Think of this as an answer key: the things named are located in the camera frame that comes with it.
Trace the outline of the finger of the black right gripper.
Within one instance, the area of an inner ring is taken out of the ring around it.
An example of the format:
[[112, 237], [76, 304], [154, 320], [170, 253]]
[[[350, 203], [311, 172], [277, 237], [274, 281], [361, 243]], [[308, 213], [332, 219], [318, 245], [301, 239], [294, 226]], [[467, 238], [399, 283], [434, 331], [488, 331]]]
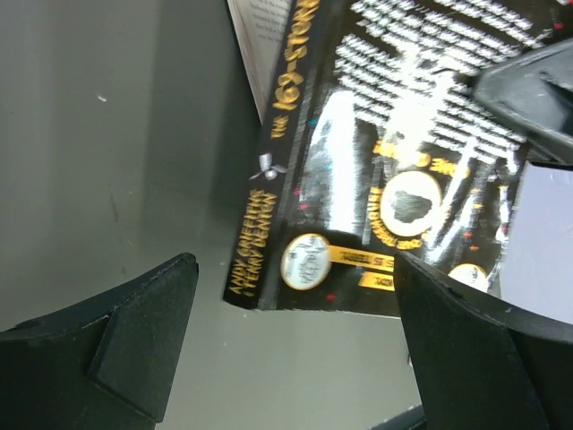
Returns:
[[474, 100], [523, 134], [539, 157], [572, 155], [572, 40], [485, 69]]

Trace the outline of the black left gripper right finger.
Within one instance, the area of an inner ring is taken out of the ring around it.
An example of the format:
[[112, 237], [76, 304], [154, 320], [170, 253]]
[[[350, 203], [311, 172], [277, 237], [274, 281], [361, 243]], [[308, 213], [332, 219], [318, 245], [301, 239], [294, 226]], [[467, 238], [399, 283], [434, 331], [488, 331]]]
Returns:
[[570, 429], [572, 326], [471, 288], [413, 255], [394, 285], [429, 429]]

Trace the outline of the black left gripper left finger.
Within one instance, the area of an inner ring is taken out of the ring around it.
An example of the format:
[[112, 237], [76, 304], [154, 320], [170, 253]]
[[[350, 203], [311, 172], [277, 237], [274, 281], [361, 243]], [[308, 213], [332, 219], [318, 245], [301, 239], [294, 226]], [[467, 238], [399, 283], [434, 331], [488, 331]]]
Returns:
[[199, 278], [183, 253], [1, 333], [3, 429], [153, 429], [175, 379]]

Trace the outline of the black Storey Treehouse book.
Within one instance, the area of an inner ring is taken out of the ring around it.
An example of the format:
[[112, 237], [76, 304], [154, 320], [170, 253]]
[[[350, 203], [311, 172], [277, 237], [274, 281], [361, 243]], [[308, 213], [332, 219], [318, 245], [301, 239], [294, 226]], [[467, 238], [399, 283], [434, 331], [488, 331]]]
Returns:
[[536, 155], [473, 92], [568, 39], [571, 2], [228, 7], [261, 134], [224, 301], [396, 317], [400, 252], [492, 290]]

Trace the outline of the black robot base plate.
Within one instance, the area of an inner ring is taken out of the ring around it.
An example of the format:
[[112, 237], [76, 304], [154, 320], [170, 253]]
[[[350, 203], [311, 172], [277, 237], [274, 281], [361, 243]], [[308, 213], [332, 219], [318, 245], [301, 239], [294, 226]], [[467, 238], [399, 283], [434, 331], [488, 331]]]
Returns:
[[404, 412], [384, 420], [370, 430], [426, 430], [427, 423], [421, 404], [409, 407]]

